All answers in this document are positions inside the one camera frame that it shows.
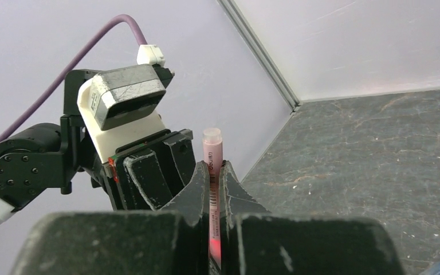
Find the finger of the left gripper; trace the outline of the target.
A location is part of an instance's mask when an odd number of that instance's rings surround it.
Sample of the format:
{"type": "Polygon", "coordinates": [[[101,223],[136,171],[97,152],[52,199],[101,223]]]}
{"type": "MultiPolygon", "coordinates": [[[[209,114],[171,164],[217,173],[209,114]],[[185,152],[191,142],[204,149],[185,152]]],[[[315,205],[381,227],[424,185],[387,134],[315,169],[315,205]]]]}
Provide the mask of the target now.
{"type": "Polygon", "coordinates": [[[174,186],[188,185],[193,175],[196,162],[192,140],[192,130],[182,129],[162,141],[167,161],[167,172],[164,175],[168,176],[174,186]]]}
{"type": "Polygon", "coordinates": [[[153,150],[145,149],[129,155],[124,158],[123,164],[151,210],[160,210],[172,199],[172,193],[153,150]]]}

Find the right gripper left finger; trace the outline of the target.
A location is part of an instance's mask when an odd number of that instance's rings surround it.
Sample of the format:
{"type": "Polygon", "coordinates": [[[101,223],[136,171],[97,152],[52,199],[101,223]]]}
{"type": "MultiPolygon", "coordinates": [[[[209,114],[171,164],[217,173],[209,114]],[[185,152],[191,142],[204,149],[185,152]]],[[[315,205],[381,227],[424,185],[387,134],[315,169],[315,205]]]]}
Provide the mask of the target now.
{"type": "Polygon", "coordinates": [[[208,169],[161,209],[61,212],[31,229],[12,274],[209,274],[208,169]]]}

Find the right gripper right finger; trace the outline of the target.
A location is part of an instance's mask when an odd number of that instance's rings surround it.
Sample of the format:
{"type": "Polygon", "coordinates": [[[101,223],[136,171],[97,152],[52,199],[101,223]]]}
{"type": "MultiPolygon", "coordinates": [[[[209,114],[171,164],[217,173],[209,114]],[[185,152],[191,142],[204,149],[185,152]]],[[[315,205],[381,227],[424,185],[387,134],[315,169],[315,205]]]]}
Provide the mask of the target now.
{"type": "Polygon", "coordinates": [[[395,245],[376,220],[275,214],[220,172],[222,274],[403,274],[395,245]]]}

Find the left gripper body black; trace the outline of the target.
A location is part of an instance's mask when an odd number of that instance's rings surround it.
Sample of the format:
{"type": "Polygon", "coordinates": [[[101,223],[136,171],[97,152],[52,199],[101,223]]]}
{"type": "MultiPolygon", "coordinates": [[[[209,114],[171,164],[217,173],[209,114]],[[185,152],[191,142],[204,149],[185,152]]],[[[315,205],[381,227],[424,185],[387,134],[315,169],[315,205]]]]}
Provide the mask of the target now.
{"type": "Polygon", "coordinates": [[[169,69],[72,70],[64,81],[65,139],[73,165],[115,210],[157,210],[189,183],[193,132],[168,129],[156,107],[169,69]]]}

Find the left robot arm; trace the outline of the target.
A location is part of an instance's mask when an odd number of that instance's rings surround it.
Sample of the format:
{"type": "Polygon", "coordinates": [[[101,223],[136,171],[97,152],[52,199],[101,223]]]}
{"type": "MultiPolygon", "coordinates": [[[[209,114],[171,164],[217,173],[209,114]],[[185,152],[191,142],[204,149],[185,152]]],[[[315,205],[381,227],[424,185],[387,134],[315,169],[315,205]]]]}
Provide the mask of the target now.
{"type": "Polygon", "coordinates": [[[174,78],[160,65],[72,70],[58,124],[0,141],[0,225],[49,188],[72,192],[79,172],[115,210],[158,210],[189,183],[193,134],[166,128],[156,107],[174,78]]]}

